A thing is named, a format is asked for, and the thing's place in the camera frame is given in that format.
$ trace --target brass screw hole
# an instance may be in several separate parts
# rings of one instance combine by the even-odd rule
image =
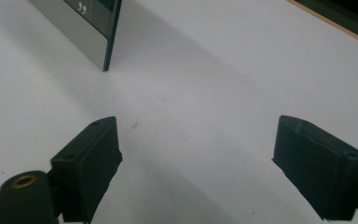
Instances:
[[[13,189],[22,189],[32,185],[35,181],[36,181],[35,175],[23,175],[17,178],[15,181],[13,181],[11,187]]]

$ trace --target white table surface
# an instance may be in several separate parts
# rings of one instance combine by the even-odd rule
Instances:
[[[116,116],[95,224],[323,223],[271,162],[282,114],[358,148],[358,40],[284,0],[123,0],[106,73],[0,0],[0,185]]]

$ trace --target screw hole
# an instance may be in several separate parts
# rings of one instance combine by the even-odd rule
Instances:
[[[22,189],[32,185],[36,181],[35,175],[24,175],[13,181],[11,187],[13,189]]]

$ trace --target white surface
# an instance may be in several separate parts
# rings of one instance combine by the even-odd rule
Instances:
[[[0,0],[0,185],[114,115],[93,223],[323,223],[270,160],[282,114],[358,148],[358,40],[284,0],[124,0],[107,73]]]

